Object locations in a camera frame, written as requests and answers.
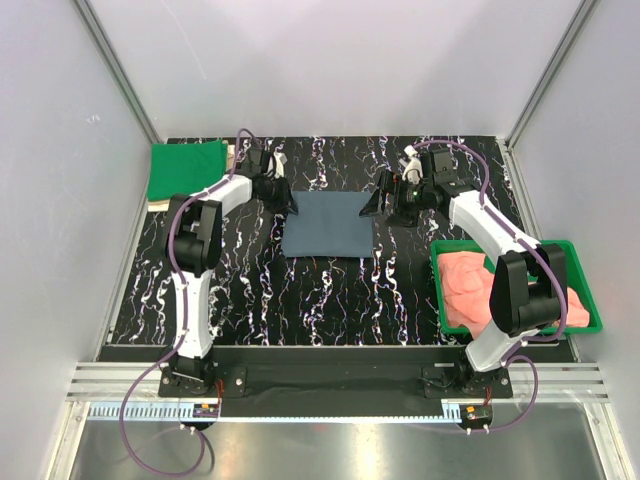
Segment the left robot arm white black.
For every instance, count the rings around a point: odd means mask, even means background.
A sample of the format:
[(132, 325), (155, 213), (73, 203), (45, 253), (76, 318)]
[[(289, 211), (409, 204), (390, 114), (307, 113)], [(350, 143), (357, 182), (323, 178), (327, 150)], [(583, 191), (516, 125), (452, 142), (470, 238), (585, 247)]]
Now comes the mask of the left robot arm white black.
[(253, 200), (274, 214), (296, 214), (286, 162), (281, 152), (250, 148), (216, 183), (170, 199), (163, 253), (172, 267), (176, 336), (166, 361), (168, 376), (180, 379), (193, 395), (208, 394), (216, 382), (209, 292), (222, 253), (223, 220)]

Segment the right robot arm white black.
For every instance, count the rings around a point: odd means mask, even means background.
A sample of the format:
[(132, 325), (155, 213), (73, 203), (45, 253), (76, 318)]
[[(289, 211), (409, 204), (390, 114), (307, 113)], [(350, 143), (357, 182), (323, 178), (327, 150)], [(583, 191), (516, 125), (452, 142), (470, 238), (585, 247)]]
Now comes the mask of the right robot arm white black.
[(508, 365), (515, 352), (540, 331), (563, 332), (568, 316), (564, 250), (525, 234), (500, 213), (476, 186), (459, 176), (451, 144), (427, 141), (409, 146), (403, 172), (383, 171), (359, 214), (385, 215), (393, 226), (414, 227), (424, 210), (439, 212), (464, 230), (495, 268), (489, 297), (491, 319), (471, 341), (454, 371), (454, 384), (476, 396), (490, 383), (489, 373)]

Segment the blue-grey t-shirt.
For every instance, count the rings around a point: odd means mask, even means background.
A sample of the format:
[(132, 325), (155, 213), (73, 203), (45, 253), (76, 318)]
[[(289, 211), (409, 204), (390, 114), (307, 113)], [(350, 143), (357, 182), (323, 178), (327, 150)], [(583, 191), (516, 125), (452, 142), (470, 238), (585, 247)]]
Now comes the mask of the blue-grey t-shirt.
[(366, 192), (297, 191), (297, 214), (289, 214), (281, 241), (286, 258), (371, 258), (374, 222), (360, 217)]

